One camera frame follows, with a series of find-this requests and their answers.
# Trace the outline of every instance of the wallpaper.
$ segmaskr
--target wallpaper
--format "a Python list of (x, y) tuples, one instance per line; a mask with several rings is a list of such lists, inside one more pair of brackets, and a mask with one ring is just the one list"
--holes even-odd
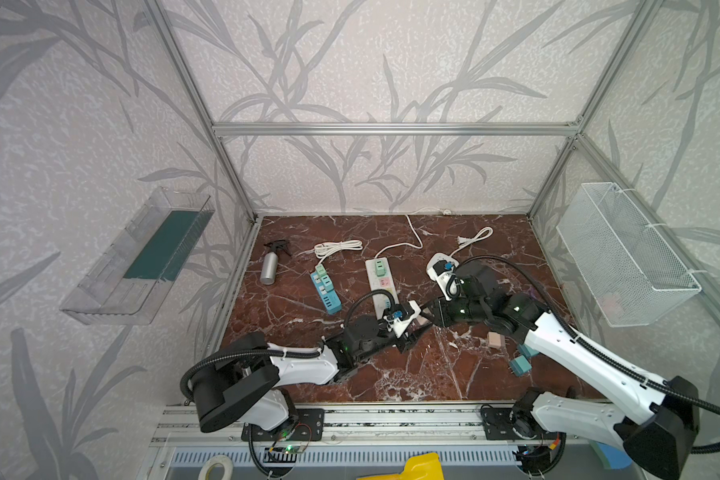
[(720, 283), (720, 1), (662, 7), (587, 133)]
[(427, 206), (516, 214), (528, 211), (563, 141), (250, 137), (228, 140), (225, 147), (254, 207), (273, 214), (403, 214)]
[[(141, 8), (0, 1), (0, 478), (135, 475), (249, 229)], [(152, 324), (59, 312), (158, 186), (216, 212)]]
[[(533, 229), (579, 328), (636, 365), (664, 378), (690, 380), (701, 398), (720, 405), (720, 327), (702, 302), (691, 298), (652, 325), (611, 327), (557, 234), (556, 226), (581, 183), (599, 181), (606, 180), (583, 155), (574, 153), (533, 217)], [(701, 410), (700, 424), (696, 445), (720, 440), (720, 417)], [(720, 453), (691, 456), (682, 478), (720, 480)]]
[(215, 121), (570, 121), (636, 0), (165, 0)]

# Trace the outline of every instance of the white tape roll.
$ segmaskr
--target white tape roll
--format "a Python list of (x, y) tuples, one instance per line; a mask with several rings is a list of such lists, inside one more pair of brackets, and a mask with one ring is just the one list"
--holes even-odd
[(197, 480), (208, 480), (211, 468), (213, 467), (221, 467), (224, 469), (224, 475), (221, 477), (221, 480), (231, 479), (231, 460), (226, 455), (217, 455), (215, 457), (211, 457), (208, 462), (205, 462), (205, 465), (202, 466), (202, 470), (200, 470), (200, 475), (197, 476)]

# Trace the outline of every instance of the silver spray bottle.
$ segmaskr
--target silver spray bottle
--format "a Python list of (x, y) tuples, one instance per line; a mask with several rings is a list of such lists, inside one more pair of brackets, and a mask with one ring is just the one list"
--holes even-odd
[(275, 275), (277, 274), (277, 252), (282, 250), (288, 256), (291, 254), (288, 252), (288, 240), (275, 240), (264, 244), (264, 246), (269, 247), (269, 253), (264, 255), (264, 264), (261, 266), (261, 283), (271, 285), (275, 283)]

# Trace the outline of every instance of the yellow plastic dustpan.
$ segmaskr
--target yellow plastic dustpan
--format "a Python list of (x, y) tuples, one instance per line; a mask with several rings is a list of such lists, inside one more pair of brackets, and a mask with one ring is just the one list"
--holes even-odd
[(359, 477), (357, 480), (445, 480), (440, 457), (436, 453), (427, 453), (410, 457), (405, 462), (402, 473), (392, 475), (375, 475), (372, 477)]

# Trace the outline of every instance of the blue connector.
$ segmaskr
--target blue connector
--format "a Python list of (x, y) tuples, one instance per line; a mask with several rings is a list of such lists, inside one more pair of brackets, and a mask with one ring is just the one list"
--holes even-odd
[(509, 368), (512, 369), (512, 372), (515, 375), (523, 376), (529, 372), (532, 367), (530, 366), (530, 362), (528, 362), (527, 358), (524, 356), (518, 356), (516, 359), (509, 361)]
[(312, 278), (312, 283), (315, 284), (315, 288), (317, 289), (317, 294), (322, 299), (323, 304), (325, 305), (325, 309), (330, 315), (333, 315), (334, 313), (337, 313), (339, 310), (341, 310), (341, 301), (338, 299), (338, 295), (336, 295), (336, 291), (333, 288), (333, 282), (331, 282), (331, 278), (326, 274), (323, 277), (320, 277), (320, 274), (317, 272), (312, 272), (310, 275)]
[(524, 356), (525, 358), (527, 358), (528, 360), (532, 359), (534, 356), (536, 356), (536, 355), (539, 354), (539, 351), (537, 351), (536, 349), (532, 349), (532, 348), (530, 348), (529, 346), (526, 346), (526, 345), (524, 345), (524, 344), (518, 345), (518, 346), (517, 346), (517, 349), (518, 349), (519, 352), (522, 353), (523, 356)]

